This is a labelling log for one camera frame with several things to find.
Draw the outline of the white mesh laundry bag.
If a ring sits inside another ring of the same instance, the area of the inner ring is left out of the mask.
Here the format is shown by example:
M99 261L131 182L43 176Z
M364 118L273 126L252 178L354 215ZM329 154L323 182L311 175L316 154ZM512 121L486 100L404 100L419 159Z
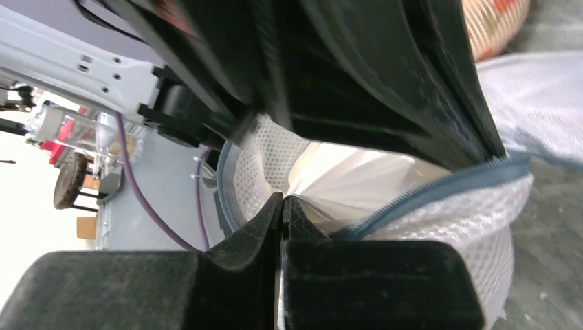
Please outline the white mesh laundry bag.
M263 119L245 148L226 144L219 158L230 225L240 228L283 193L333 237L450 244L491 329L512 283L510 226L534 182L529 157L582 166L582 52L508 54L480 63L478 76L503 158L450 172L407 155L310 142Z

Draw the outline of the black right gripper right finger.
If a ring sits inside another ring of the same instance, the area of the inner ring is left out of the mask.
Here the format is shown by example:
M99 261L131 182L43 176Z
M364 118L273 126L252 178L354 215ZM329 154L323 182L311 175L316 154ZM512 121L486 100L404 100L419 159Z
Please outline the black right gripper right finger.
M283 203L287 329L481 329L461 255L437 241L331 239L296 197Z

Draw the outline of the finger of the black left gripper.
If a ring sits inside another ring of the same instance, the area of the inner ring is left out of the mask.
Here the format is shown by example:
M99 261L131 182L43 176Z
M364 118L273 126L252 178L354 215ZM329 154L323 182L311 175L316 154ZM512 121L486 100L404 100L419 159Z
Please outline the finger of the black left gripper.
M195 120L243 137L259 116L290 129L283 40L288 1L110 1L207 106Z
M505 154L460 1L256 1L271 119L455 171Z

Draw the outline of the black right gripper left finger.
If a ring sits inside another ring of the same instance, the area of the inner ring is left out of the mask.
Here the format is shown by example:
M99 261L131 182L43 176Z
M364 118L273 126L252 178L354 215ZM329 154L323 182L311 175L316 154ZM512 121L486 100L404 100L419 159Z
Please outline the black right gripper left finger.
M50 252L2 329L274 329L283 196L210 250Z

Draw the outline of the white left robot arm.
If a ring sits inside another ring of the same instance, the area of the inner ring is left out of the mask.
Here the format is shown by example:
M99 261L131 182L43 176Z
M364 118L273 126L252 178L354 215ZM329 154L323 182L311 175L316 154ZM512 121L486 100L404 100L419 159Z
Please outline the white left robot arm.
M1 72L196 146L267 116L451 171L505 154L460 1L107 1L164 68L1 9Z

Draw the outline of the floral print bra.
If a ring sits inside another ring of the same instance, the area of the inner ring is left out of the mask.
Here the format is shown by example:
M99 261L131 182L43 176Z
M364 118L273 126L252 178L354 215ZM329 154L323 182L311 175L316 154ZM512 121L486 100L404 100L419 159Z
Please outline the floral print bra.
M499 55L525 24L530 0L462 0L475 61Z

